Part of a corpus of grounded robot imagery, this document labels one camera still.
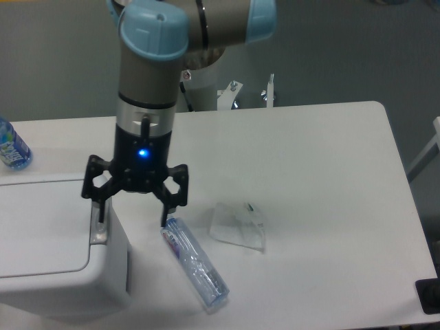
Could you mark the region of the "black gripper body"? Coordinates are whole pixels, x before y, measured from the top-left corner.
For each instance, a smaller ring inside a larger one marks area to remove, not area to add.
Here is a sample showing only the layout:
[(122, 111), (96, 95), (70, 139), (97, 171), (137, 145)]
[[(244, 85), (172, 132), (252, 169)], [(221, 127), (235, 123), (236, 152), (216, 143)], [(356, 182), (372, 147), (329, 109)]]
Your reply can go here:
[(168, 177), (168, 151), (171, 133), (142, 137), (115, 127), (113, 159), (109, 172), (127, 192), (149, 193), (149, 184)]

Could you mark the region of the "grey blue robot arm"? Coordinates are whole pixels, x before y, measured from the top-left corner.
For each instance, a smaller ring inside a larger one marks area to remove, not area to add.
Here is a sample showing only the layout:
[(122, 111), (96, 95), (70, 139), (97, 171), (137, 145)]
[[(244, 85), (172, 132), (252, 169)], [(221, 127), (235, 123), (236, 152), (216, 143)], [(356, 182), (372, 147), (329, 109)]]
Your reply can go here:
[(120, 75), (113, 158), (91, 155), (82, 196), (99, 222), (124, 190), (153, 193), (164, 216), (188, 202), (188, 167), (168, 167), (179, 83), (193, 52), (254, 43), (276, 29), (274, 1), (110, 1)]

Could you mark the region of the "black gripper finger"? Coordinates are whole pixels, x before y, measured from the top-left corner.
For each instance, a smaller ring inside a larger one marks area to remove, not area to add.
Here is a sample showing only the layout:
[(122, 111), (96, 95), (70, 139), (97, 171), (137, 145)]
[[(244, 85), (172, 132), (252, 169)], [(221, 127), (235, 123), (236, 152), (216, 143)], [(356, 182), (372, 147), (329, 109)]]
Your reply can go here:
[[(188, 166), (180, 164), (173, 168), (166, 169), (166, 175), (153, 182), (153, 194), (162, 202), (163, 211), (161, 216), (161, 226), (166, 226), (168, 214), (172, 213), (178, 206), (186, 206), (188, 203)], [(171, 177), (179, 186), (176, 193), (171, 193), (165, 186), (164, 180)]]
[[(99, 206), (99, 222), (105, 221), (106, 201), (118, 193), (123, 188), (123, 175), (115, 172), (113, 161), (106, 161), (97, 155), (90, 155), (83, 180), (81, 196), (91, 199)], [(105, 171), (109, 171), (111, 178), (100, 187), (94, 184), (94, 179), (101, 176)]]

